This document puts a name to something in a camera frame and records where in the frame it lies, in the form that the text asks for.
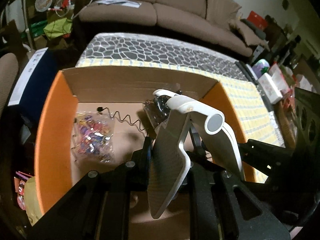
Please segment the red box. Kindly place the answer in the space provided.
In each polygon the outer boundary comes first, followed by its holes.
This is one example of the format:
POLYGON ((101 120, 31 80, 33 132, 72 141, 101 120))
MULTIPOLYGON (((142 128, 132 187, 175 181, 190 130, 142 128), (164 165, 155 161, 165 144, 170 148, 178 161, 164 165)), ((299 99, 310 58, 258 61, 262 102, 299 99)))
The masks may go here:
POLYGON ((268 22, 260 15, 258 15, 256 12, 251 11, 249 13, 249 16, 247 17, 247 20, 251 23, 253 23, 257 28, 264 30, 268 27, 268 22))

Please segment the black remote control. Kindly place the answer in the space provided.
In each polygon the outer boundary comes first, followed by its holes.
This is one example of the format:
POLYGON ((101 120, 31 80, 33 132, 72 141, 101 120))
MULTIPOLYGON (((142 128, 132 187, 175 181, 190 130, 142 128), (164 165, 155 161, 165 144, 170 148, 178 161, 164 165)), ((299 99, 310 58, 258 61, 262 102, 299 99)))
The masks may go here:
POLYGON ((249 69, 243 62, 236 61, 235 64, 241 70, 241 72, 244 74, 248 81, 252 82, 256 86, 258 85, 257 80, 254 78, 253 74, 249 71, 249 69))

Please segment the clear jar with black clips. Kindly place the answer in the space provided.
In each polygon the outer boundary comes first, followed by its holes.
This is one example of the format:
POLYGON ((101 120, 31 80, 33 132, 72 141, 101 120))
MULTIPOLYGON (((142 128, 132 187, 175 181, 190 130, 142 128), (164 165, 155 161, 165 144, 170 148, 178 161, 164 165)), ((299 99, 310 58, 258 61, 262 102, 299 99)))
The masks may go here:
POLYGON ((154 129, 169 117, 170 108, 167 106, 167 101, 173 96, 181 94, 180 89, 161 88, 153 92, 152 99, 144 102, 144 112, 154 129))

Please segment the bag of colourful rubber bands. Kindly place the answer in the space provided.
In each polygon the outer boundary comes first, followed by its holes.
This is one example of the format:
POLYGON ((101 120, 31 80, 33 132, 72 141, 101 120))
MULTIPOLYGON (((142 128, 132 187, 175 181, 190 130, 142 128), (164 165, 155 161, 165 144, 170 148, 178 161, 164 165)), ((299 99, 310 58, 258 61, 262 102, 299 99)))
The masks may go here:
POLYGON ((98 112, 78 112, 74 120, 75 144, 73 151, 77 158, 98 163, 113 160, 114 120, 98 112))

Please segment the yellow plaid tablecloth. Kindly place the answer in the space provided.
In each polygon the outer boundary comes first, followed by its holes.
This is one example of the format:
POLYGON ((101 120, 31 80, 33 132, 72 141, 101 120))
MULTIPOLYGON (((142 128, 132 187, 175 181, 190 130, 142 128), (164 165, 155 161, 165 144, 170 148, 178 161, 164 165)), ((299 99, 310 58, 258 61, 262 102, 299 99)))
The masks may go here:
POLYGON ((80 59, 76 66, 153 67, 190 72, 216 79, 225 90, 226 95, 231 102, 231 106, 235 110, 235 116, 237 120, 240 121, 240 130, 244 134, 242 136, 244 142, 248 139, 254 139, 276 146, 280 145, 267 108, 265 107, 258 90, 249 81, 242 81, 221 74, 214 74, 210 70, 198 70, 170 63, 143 62, 138 60, 80 59))

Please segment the brown cushion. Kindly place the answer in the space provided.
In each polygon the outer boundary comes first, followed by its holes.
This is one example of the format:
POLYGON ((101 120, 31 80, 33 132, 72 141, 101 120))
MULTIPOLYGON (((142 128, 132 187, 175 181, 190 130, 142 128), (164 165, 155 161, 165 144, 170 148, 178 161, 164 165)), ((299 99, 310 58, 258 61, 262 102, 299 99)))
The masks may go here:
POLYGON ((241 5, 234 0, 207 0, 206 20, 212 25, 230 30, 230 20, 236 19, 241 5))

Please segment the pastel round container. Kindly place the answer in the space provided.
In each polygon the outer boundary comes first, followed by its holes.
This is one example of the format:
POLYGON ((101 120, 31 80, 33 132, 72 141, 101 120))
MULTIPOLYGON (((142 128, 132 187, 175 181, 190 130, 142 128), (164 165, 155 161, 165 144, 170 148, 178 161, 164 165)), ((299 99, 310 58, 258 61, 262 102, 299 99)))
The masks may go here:
POLYGON ((256 77, 259 79, 268 72, 270 68, 269 63, 265 59, 260 59, 253 67, 252 70, 255 73, 256 77))

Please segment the green bag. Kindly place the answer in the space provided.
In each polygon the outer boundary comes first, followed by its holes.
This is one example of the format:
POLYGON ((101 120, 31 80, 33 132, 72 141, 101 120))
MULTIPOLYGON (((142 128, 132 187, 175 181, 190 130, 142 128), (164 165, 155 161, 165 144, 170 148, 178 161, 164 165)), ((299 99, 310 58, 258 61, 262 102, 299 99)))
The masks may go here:
POLYGON ((61 18, 46 25, 43 31, 46 37, 49 40, 52 40, 66 34, 70 34, 72 31, 72 25, 73 23, 71 20, 67 18, 61 18))

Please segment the black wavy wire headband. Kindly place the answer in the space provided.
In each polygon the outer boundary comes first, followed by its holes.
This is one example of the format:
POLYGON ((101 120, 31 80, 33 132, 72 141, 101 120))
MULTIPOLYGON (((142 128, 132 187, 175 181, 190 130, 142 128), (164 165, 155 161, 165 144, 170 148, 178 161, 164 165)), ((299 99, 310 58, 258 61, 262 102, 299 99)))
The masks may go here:
POLYGON ((124 117, 121 117, 121 114, 119 111, 111 112, 108 107, 102 107, 102 106, 99 106, 97 108, 97 112, 99 114, 105 113, 110 119, 117 119, 121 123, 126 122, 130 126, 135 126, 141 132, 145 131, 145 128, 142 127, 141 121, 139 119, 132 121, 131 116, 129 114, 125 115, 124 117))

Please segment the brown sofa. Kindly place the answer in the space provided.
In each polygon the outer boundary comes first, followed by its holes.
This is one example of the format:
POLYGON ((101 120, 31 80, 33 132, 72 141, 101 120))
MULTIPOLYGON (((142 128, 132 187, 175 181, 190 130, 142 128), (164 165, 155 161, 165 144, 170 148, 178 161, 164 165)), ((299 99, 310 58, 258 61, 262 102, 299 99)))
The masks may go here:
POLYGON ((141 2, 139 8, 93 2, 80 12, 81 22, 128 23, 150 29, 159 27, 217 44, 244 57, 253 50, 231 27, 223 29, 206 20, 207 0, 129 0, 141 2))

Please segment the orange cardboard box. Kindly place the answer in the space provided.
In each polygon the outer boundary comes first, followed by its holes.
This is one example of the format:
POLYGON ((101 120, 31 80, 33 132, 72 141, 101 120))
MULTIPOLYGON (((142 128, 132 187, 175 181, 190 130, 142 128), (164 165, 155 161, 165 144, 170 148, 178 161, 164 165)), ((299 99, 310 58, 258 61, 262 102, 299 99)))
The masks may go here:
POLYGON ((29 239, 152 239, 130 227, 141 192, 161 239, 237 239, 242 218, 223 174, 245 177, 244 138, 214 77, 144 67, 57 73, 36 137, 42 213, 29 239))

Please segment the white folding phone stand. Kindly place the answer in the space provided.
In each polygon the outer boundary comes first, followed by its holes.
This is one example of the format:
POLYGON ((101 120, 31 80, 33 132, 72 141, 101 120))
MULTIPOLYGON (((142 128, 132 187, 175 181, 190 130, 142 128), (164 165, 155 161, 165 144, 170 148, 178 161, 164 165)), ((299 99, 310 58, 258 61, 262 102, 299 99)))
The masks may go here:
POLYGON ((151 217, 158 219, 173 200, 191 167, 189 129, 194 127, 216 163, 244 179, 236 136, 218 109, 175 92, 158 89, 155 97, 168 96, 169 117, 156 129, 148 184, 151 217))

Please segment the round clock face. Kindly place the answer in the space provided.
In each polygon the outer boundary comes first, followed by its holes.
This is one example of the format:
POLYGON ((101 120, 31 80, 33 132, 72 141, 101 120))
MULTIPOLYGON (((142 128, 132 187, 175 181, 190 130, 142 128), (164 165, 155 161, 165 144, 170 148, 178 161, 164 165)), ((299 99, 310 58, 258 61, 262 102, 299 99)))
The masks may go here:
POLYGON ((47 11, 54 0, 35 0, 35 10, 37 12, 45 12, 47 11))

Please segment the white tissue box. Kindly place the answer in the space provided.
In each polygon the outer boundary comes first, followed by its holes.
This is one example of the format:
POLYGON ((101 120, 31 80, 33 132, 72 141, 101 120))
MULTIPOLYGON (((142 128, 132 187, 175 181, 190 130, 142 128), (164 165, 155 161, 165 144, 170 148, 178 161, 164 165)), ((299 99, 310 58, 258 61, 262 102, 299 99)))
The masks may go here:
POLYGON ((277 88, 276 84, 272 80, 272 77, 265 73, 258 79, 259 84, 263 88, 268 100, 271 104, 278 103, 282 98, 280 90, 277 88))

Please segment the brown chair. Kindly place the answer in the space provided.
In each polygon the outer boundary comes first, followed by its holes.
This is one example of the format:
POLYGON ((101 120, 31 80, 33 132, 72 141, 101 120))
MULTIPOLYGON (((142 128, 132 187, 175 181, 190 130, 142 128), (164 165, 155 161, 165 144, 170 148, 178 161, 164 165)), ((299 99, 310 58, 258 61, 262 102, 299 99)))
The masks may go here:
POLYGON ((0 115, 6 106, 11 88, 16 80, 19 66, 16 56, 7 53, 1 57, 0 61, 0 115))

